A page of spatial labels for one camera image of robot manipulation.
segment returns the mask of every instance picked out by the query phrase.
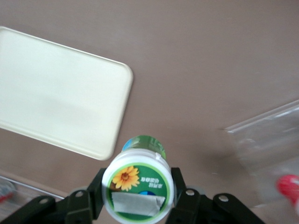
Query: plastic container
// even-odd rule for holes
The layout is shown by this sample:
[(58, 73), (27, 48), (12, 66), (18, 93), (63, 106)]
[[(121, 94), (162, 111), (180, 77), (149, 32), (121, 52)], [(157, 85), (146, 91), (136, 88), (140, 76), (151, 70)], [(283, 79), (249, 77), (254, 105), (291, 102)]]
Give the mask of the plastic container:
[(125, 144), (102, 181), (103, 201), (114, 219), (123, 224), (154, 224), (166, 216), (174, 185), (164, 157), (162, 145), (150, 136), (137, 136)]

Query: brown surface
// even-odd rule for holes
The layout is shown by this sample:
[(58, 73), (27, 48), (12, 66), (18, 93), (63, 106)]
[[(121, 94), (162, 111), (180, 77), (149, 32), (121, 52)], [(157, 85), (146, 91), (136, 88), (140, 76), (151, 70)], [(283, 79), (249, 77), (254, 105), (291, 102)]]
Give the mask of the brown surface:
[[(187, 184), (247, 206), (259, 204), (253, 179), (223, 128), (298, 99), (298, 21), (296, 0), (0, 1), (0, 25), (132, 68), (114, 156), (130, 137), (152, 135)], [(0, 169), (63, 192), (111, 161), (4, 130), (0, 142)]]

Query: red object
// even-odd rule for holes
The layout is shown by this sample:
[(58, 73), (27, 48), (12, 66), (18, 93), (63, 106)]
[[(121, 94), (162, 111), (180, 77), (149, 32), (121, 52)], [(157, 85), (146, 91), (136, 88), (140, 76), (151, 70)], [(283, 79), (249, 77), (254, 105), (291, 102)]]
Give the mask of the red object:
[(0, 203), (6, 201), (7, 199), (11, 198), (14, 194), (11, 192), (5, 196), (0, 196)]
[(281, 194), (289, 198), (293, 205), (295, 205), (299, 199), (299, 176), (282, 176), (277, 181), (277, 189)]

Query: plastic tray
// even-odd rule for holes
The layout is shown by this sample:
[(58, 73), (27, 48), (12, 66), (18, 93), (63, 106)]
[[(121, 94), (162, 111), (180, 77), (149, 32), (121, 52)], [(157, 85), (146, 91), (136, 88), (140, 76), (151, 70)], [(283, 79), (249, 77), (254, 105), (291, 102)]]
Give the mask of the plastic tray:
[(0, 27), (0, 128), (108, 159), (132, 80), (123, 63)]

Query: sunflower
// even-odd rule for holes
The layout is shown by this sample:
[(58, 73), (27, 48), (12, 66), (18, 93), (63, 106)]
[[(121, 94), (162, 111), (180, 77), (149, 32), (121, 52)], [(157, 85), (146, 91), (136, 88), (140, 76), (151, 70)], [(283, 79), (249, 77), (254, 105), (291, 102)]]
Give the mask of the sunflower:
[(115, 175), (112, 183), (116, 184), (116, 189), (121, 187), (121, 190), (129, 191), (132, 189), (132, 186), (137, 187), (137, 184), (140, 183), (138, 181), (138, 173), (138, 168), (134, 168), (133, 166), (126, 167)]

